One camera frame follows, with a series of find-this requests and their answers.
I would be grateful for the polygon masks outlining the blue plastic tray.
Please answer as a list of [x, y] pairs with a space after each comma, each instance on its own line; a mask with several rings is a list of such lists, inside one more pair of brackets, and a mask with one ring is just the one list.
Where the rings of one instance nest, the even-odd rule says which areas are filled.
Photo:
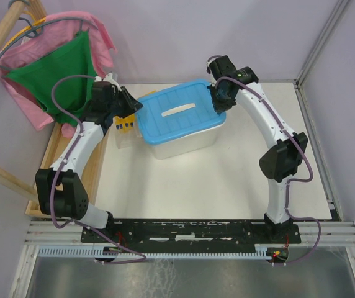
[[161, 145], [224, 124], [214, 110], [210, 83], [197, 79], [139, 98], [137, 125], [147, 144]]

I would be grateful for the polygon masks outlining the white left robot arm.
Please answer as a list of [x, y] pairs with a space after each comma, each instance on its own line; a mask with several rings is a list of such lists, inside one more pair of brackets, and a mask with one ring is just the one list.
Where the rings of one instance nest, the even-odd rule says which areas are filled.
[[116, 235], [112, 214], [90, 203], [81, 176], [114, 119], [134, 115], [143, 104], [108, 74], [105, 78], [94, 78], [91, 98], [81, 117], [68, 112], [59, 103], [55, 106], [78, 125], [61, 156], [48, 169], [39, 169], [35, 175], [40, 210], [50, 215], [54, 222], [64, 218], [93, 227], [97, 238], [110, 242]]

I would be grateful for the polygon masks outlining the white plastic bin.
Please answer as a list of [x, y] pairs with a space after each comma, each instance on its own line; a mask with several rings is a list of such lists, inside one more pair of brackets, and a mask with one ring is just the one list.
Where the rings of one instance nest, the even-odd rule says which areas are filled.
[[171, 120], [137, 120], [144, 142], [159, 160], [181, 155], [213, 145], [226, 118], [217, 117], [205, 122], [196, 118], [178, 117]]

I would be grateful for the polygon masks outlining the yellow test tube rack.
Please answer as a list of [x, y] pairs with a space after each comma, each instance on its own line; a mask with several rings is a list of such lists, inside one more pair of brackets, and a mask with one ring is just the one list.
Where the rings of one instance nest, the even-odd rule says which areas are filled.
[[[116, 125], [122, 124], [122, 129], [118, 129], [122, 132], [128, 132], [135, 126], [135, 121], [136, 121], [136, 116], [135, 114], [128, 116], [126, 118], [121, 118], [120, 117], [120, 91], [118, 92], [117, 98], [115, 102], [113, 103], [113, 108], [114, 108], [114, 114], [115, 114], [115, 127]], [[124, 124], [128, 123], [128, 128], [124, 129]]]

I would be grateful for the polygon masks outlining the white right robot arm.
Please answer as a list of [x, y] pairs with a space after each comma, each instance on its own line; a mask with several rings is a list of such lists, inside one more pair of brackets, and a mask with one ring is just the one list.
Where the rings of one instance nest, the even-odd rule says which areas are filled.
[[207, 72], [213, 80], [208, 87], [214, 111], [218, 114], [240, 105], [261, 132], [267, 152], [259, 167], [267, 178], [269, 200], [264, 224], [259, 231], [277, 243], [292, 231], [289, 208], [289, 183], [295, 181], [298, 167], [306, 162], [308, 138], [296, 133], [269, 102], [259, 78], [249, 67], [236, 68], [228, 56], [214, 55], [207, 60]]

